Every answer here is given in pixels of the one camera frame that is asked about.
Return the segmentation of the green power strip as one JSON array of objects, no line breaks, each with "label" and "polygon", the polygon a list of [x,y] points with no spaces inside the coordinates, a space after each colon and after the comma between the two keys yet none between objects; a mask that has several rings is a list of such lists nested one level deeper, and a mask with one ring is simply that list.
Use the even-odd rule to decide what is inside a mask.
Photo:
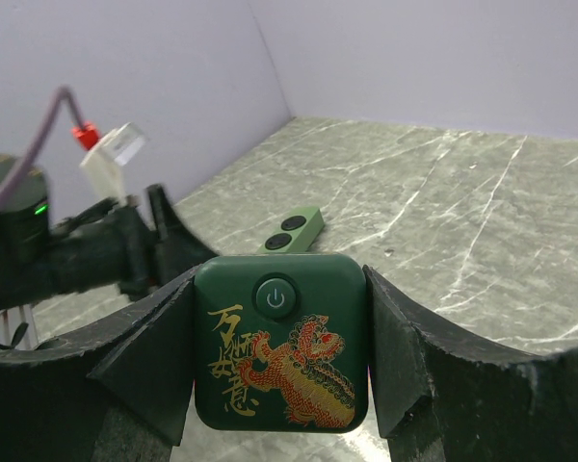
[{"label": "green power strip", "polygon": [[324,227],[324,218],[319,207],[294,208],[282,218],[280,225],[257,252],[305,253],[314,244]]}]

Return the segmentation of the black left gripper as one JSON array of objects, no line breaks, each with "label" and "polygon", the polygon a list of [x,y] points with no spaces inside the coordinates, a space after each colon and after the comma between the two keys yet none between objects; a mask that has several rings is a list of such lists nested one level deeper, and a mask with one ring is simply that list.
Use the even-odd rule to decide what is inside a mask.
[{"label": "black left gripper", "polygon": [[218,256],[182,222],[162,185],[146,192],[154,244],[137,209],[113,199],[51,228],[48,182],[29,167],[0,211],[0,311],[112,284],[136,300],[154,282],[164,286]]}]

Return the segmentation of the dark green cube adapter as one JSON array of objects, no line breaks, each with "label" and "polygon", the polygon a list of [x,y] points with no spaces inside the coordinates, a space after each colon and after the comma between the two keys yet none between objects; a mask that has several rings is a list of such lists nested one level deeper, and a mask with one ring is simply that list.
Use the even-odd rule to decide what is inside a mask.
[{"label": "dark green cube adapter", "polygon": [[216,257],[194,278],[195,407],[224,431],[345,433],[368,408],[367,287],[339,254]]}]

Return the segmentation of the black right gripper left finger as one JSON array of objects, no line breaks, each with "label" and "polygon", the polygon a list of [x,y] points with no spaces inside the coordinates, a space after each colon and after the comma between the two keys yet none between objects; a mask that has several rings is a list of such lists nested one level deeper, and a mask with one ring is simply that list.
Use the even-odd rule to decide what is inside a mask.
[{"label": "black right gripper left finger", "polygon": [[34,350],[0,351],[0,461],[166,461],[194,381],[194,273]]}]

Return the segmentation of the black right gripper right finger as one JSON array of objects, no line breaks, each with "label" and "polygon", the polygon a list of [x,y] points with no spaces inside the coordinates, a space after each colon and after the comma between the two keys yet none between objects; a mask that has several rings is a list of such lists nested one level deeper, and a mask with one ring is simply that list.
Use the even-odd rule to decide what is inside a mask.
[{"label": "black right gripper right finger", "polygon": [[364,274],[372,393],[392,460],[578,461],[578,346],[504,346]]}]

